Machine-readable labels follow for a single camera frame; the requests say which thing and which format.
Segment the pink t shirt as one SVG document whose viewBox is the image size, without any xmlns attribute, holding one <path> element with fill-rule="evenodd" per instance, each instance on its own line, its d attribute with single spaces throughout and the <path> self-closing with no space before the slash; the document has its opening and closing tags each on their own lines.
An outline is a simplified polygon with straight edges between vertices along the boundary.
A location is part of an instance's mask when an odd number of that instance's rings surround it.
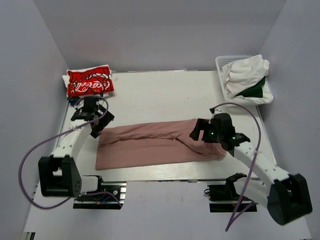
<svg viewBox="0 0 320 240">
<path fill-rule="evenodd" d="M 220 144 L 190 138 L 196 123 L 194 118 L 105 128 L 98 141 L 95 169 L 102 171 L 224 158 L 226 151 Z"/>
</svg>

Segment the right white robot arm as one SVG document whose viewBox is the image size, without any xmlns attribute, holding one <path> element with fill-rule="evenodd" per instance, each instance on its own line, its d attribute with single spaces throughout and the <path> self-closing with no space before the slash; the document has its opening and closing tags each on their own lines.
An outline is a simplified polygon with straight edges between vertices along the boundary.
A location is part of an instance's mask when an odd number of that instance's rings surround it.
<svg viewBox="0 0 320 240">
<path fill-rule="evenodd" d="M 219 143 L 223 150 L 250 168 L 260 180 L 248 180 L 248 175 L 235 173 L 225 180 L 224 186 L 210 190 L 213 201 L 245 197 L 266 208 L 281 226 L 313 211 L 306 179 L 266 159 L 246 135 L 236 132 L 229 114 L 213 114 L 209 120 L 197 119 L 189 136 L 194 141 Z"/>
</svg>

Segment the green and white t shirt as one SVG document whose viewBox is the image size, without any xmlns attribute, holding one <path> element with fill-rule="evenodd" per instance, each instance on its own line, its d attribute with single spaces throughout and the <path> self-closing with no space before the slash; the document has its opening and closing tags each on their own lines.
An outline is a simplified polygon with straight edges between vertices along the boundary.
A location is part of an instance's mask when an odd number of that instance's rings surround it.
<svg viewBox="0 0 320 240">
<path fill-rule="evenodd" d="M 274 96 L 269 88 L 268 78 L 265 76 L 256 85 L 243 90 L 234 97 L 227 95 L 226 99 L 240 105 L 258 106 L 270 104 L 274 100 Z"/>
</svg>

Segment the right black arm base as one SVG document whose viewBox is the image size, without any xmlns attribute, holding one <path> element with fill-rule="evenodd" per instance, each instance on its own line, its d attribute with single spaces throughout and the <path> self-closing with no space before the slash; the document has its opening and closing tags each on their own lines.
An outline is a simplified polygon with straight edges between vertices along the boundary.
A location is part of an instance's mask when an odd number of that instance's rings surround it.
<svg viewBox="0 0 320 240">
<path fill-rule="evenodd" d="M 239 195 L 232 193 L 224 184 L 208 185 L 204 194 L 208 196 L 211 213 L 232 213 L 239 199 Z"/>
</svg>

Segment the folded red coca-cola t shirt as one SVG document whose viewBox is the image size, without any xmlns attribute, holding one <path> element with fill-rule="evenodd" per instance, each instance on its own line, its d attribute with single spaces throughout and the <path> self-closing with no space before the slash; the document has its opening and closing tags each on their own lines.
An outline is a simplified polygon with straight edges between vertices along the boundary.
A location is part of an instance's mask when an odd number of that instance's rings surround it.
<svg viewBox="0 0 320 240">
<path fill-rule="evenodd" d="M 89 95 L 104 95 L 114 91 L 112 70 L 109 65 L 66 71 L 62 76 L 66 95 L 77 98 Z"/>
</svg>

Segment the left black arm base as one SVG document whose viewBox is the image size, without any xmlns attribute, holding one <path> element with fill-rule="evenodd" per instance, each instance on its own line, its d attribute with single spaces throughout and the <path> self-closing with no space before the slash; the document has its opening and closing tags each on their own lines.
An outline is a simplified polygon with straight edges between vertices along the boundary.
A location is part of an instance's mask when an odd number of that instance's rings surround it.
<svg viewBox="0 0 320 240">
<path fill-rule="evenodd" d="M 126 182 L 101 181 L 98 183 L 97 190 L 76 198 L 73 209 L 120 210 L 125 202 L 126 191 Z"/>
</svg>

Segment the white plastic basket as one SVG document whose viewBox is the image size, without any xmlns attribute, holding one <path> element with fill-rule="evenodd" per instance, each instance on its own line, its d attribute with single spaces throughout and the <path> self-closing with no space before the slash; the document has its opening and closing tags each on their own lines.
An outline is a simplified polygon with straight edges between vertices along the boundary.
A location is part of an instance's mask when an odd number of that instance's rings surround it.
<svg viewBox="0 0 320 240">
<path fill-rule="evenodd" d="M 225 56 L 217 56 L 215 58 L 217 74 L 218 74 L 218 78 L 219 78 L 220 86 L 221 86 L 221 90 L 222 90 L 222 95 L 223 95 L 225 102 L 230 102 L 230 103 L 239 104 L 239 105 L 243 105 L 243 106 L 250 105 L 250 102 L 247 99 L 242 99 L 242 98 L 230 99 L 230 98 L 228 98 L 227 92 L 226 92 L 226 89 L 224 86 L 224 82 L 223 82 L 223 69 L 222 69 L 223 66 L 225 66 L 233 61 L 247 59 L 250 57 L 251 57 L 251 55 L 225 55 Z"/>
</svg>

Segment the folded blue t shirt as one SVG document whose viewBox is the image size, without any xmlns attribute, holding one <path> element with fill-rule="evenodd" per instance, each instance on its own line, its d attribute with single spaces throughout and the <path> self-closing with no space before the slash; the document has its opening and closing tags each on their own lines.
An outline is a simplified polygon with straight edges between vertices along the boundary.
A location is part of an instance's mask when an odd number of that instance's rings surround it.
<svg viewBox="0 0 320 240">
<path fill-rule="evenodd" d="M 81 99 L 81 97 L 67 97 L 67 100 L 71 106 L 77 105 Z"/>
</svg>

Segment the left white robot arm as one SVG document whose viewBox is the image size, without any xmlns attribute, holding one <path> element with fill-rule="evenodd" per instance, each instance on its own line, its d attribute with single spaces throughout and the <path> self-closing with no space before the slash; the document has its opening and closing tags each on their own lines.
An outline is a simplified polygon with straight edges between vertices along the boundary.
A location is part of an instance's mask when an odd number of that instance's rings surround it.
<svg viewBox="0 0 320 240">
<path fill-rule="evenodd" d="M 114 120 L 108 105 L 100 103 L 101 97 L 86 96 L 70 120 L 67 134 L 53 152 L 38 161 L 41 193 L 45 197 L 71 197 L 89 193 L 99 200 L 105 196 L 106 187 L 97 175 L 80 174 L 76 160 L 89 136 L 94 139 Z"/>
</svg>

